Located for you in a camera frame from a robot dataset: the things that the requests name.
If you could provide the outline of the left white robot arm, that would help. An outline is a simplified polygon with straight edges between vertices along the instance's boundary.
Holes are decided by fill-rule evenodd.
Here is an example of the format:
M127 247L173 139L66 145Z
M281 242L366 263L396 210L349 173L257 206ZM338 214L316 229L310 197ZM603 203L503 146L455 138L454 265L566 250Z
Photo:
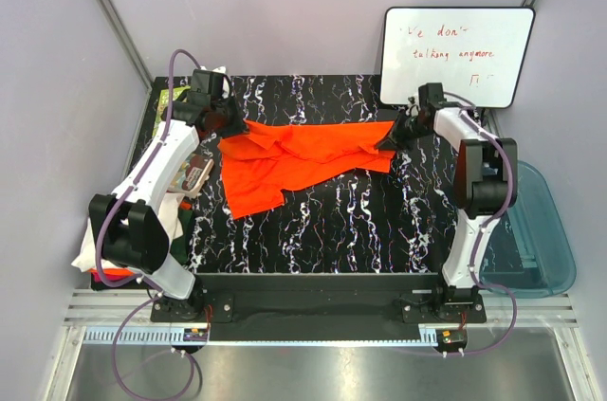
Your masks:
M178 169L208 134L234 137L248 132L227 74L196 69L184 100L170 95L156 137L135 168L114 190L89 203L95 266L108 286L104 261L125 267L172 298L172 310L186 321L198 319L205 299L194 292L194 274L170 254L169 234L158 217Z

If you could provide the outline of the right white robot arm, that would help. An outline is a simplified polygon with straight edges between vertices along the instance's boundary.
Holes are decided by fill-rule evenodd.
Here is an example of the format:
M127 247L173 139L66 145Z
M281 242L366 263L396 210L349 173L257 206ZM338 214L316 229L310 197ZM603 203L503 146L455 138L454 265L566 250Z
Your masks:
M437 293L430 300L433 315L445 322L461 315L465 305L477 302L485 287L480 282L480 266L487 244L517 198L517 143L484 129L471 116L474 107L446 92L439 82L423 84L418 88L417 113L399 114L376 144L379 151L405 150L412 140L437 136L457 153L452 180L457 226Z

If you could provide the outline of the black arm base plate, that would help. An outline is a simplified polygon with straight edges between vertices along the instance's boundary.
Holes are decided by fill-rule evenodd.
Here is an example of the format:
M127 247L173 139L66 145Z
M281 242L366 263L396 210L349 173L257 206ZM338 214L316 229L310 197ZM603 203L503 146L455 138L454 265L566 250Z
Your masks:
M151 319L230 323L262 314L383 316L407 323L487 320L478 288L447 287L436 273L203 274L195 277L188 300L156 301Z

